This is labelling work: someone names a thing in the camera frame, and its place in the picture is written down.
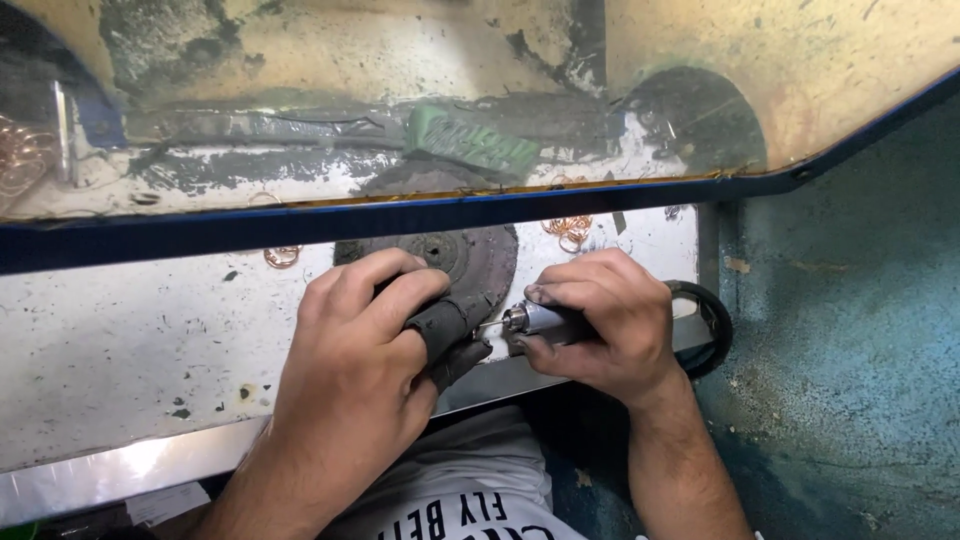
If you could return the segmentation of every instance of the blue wall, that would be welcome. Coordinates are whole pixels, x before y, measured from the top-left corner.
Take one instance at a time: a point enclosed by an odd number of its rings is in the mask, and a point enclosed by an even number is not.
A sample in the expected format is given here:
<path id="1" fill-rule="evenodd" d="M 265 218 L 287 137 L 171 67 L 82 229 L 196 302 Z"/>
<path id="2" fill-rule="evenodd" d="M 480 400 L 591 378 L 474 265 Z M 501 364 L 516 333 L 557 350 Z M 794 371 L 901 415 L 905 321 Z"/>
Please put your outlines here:
<path id="1" fill-rule="evenodd" d="M 697 391 L 755 527 L 960 538 L 960 98 L 725 219 L 750 270 Z"/>

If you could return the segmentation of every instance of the hand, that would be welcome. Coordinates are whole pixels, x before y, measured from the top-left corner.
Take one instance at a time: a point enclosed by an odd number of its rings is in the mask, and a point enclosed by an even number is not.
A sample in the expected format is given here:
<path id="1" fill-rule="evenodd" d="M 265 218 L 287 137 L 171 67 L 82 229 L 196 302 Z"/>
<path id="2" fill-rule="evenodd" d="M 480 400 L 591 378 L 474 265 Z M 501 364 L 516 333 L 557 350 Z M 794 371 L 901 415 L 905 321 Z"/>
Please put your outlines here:
<path id="1" fill-rule="evenodd" d="M 671 375 L 683 376 L 673 356 L 669 288 L 619 249 L 591 252 L 543 270 L 524 289 L 545 306 L 581 310 L 600 334 L 573 345 L 551 346 L 540 336 L 517 335 L 540 373 L 578 380 L 627 407 L 643 407 Z"/>
<path id="2" fill-rule="evenodd" d="M 400 274 L 383 292 L 373 288 Z M 314 538 L 426 427 L 437 389 L 404 322 L 449 288 L 399 249 L 307 285 L 274 417 L 197 538 Z"/>

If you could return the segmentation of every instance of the paper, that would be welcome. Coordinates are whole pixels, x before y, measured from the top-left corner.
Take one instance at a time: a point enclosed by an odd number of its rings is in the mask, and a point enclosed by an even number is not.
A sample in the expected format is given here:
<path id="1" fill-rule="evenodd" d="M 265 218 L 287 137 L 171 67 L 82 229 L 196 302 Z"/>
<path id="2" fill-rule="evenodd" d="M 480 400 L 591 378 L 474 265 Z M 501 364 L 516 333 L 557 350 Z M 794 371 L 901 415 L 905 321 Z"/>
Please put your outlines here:
<path id="1" fill-rule="evenodd" d="M 200 484 L 192 482 L 127 499 L 127 513 L 134 525 L 153 527 L 209 502 Z"/>

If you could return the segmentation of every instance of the forearm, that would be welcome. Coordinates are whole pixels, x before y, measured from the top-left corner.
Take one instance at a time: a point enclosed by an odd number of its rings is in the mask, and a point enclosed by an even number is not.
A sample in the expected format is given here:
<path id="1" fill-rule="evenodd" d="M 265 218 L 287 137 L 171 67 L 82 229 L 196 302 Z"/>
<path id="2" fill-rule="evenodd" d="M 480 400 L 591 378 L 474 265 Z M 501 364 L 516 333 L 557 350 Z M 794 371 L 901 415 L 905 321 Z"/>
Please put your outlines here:
<path id="1" fill-rule="evenodd" d="M 269 438 L 261 436 L 251 449 L 193 540 L 310 540 L 339 513 L 341 497 L 305 485 L 303 468 Z"/>
<path id="2" fill-rule="evenodd" d="M 631 410 L 630 491 L 656 540 L 752 540 L 682 370 Z"/>

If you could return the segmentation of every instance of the right hand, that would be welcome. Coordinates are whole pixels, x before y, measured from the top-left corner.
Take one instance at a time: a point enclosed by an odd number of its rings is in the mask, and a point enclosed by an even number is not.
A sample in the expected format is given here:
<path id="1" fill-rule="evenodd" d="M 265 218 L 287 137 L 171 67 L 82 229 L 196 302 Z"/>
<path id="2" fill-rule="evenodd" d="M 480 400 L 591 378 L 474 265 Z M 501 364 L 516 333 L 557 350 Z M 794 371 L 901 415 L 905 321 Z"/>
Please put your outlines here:
<path id="1" fill-rule="evenodd" d="M 673 355 L 670 289 L 619 249 L 591 252 L 543 270 L 526 297 L 581 310 L 599 339 L 552 346 L 538 335 L 514 337 L 540 373 L 577 380 L 629 408 L 665 380 L 685 374 Z"/>

